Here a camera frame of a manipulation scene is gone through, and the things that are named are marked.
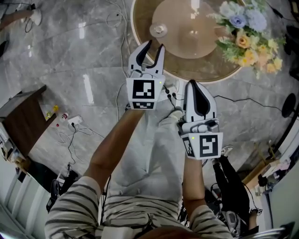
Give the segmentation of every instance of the blue flower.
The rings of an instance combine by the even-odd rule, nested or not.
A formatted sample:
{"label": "blue flower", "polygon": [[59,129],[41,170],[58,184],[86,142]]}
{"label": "blue flower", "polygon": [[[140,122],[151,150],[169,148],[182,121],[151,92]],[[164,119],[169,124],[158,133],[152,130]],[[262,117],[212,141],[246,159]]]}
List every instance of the blue flower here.
{"label": "blue flower", "polygon": [[257,32],[262,32],[267,27],[267,21],[264,15],[258,10],[246,10],[245,12],[248,18],[248,24],[251,29]]}
{"label": "blue flower", "polygon": [[246,25],[246,19],[243,15],[235,15],[229,18],[229,22],[235,28],[243,28]]}

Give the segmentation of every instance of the person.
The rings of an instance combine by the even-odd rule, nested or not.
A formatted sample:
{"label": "person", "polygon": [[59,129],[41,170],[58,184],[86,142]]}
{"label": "person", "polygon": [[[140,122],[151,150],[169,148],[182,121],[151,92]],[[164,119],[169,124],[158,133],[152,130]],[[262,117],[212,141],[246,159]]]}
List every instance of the person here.
{"label": "person", "polygon": [[[185,148],[176,125],[182,112],[175,110],[160,121],[149,161],[145,160],[146,152],[137,152],[147,140],[141,134],[142,123],[148,120],[143,114],[129,109],[101,142],[84,176],[50,210],[46,238],[232,238],[206,206],[202,162],[184,159]],[[107,200],[99,213],[106,183]],[[189,228],[178,222],[182,196]]]}
{"label": "person", "polygon": [[[42,13],[39,9],[35,10],[20,10],[11,14],[4,14],[6,11],[6,5],[0,5],[0,31],[10,25],[16,20],[23,18],[30,18],[36,25],[40,25],[42,22]],[[0,44],[0,57],[8,48],[9,41],[4,41]]]}
{"label": "person", "polygon": [[234,237],[248,236],[258,232],[259,227],[256,224],[258,210],[254,209],[249,213],[247,191],[228,161],[228,154],[232,149],[231,145],[224,147],[221,157],[213,160],[216,181],[221,191],[220,220],[228,226]]}
{"label": "person", "polygon": [[20,10],[11,14],[4,14],[5,11],[0,9],[0,31],[11,24],[14,21],[30,18],[36,25],[40,25],[42,22],[42,13],[39,9],[35,10]]}

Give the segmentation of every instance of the striped shirt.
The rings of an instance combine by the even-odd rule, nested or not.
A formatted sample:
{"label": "striped shirt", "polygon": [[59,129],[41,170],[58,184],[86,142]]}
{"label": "striped shirt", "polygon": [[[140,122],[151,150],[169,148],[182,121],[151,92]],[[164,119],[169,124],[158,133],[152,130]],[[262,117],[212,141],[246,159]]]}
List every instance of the striped shirt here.
{"label": "striped shirt", "polygon": [[177,220],[178,203],[156,197],[112,196],[105,204],[105,221],[99,225],[100,194],[100,187],[95,180],[80,178],[49,212],[45,225],[46,238],[105,239],[110,232],[127,234],[126,237],[114,238],[134,238],[149,225],[153,228],[182,227],[209,239],[232,238],[228,228],[206,205],[193,212],[190,228],[186,228]]}

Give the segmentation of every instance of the black stand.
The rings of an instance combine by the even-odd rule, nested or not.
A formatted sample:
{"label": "black stand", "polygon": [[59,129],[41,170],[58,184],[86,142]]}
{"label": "black stand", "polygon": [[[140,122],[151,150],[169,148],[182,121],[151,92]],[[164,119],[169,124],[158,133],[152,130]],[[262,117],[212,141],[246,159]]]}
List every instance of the black stand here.
{"label": "black stand", "polygon": [[295,105],[296,105],[296,96],[295,94],[290,94],[284,103],[284,106],[282,107],[281,114],[284,118],[288,118],[292,112],[295,113]]}

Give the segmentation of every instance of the yellow flower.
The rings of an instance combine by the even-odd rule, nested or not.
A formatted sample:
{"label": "yellow flower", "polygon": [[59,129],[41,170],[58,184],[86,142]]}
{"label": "yellow flower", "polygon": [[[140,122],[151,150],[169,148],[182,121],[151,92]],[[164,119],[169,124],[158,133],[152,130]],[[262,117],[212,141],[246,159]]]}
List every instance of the yellow flower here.
{"label": "yellow flower", "polygon": [[258,36],[253,36],[253,35],[250,36],[250,41],[251,41],[250,47],[253,50],[257,49],[257,44],[258,44],[259,40],[260,40],[260,38]]}
{"label": "yellow flower", "polygon": [[259,51],[260,53],[266,53],[266,52],[267,52],[267,48],[266,48],[265,45],[261,45],[261,46],[259,46],[257,49],[258,49],[258,51]]}
{"label": "yellow flower", "polygon": [[230,62],[231,63],[238,63],[238,57],[237,56],[234,56],[230,59]]}
{"label": "yellow flower", "polygon": [[272,63],[267,64],[267,72],[268,73],[276,73],[275,65]]}
{"label": "yellow flower", "polygon": [[235,43],[241,48],[249,48],[251,45],[250,38],[246,36],[243,30],[239,30],[237,33],[237,39]]}
{"label": "yellow flower", "polygon": [[273,49],[276,53],[278,52],[278,44],[273,40],[273,39],[270,39],[268,41],[268,46]]}
{"label": "yellow flower", "polygon": [[247,66],[250,66],[250,61],[248,58],[242,57],[239,59],[238,64],[242,67],[247,67]]}
{"label": "yellow flower", "polygon": [[257,66],[260,70],[263,69],[263,67],[267,64],[267,62],[268,62],[267,54],[258,55]]}
{"label": "yellow flower", "polygon": [[281,70],[281,67],[282,67],[282,59],[276,57],[273,61],[274,63],[274,66],[277,70]]}
{"label": "yellow flower", "polygon": [[244,56],[248,60],[250,65],[253,65],[258,60],[257,53],[251,49],[247,49]]}

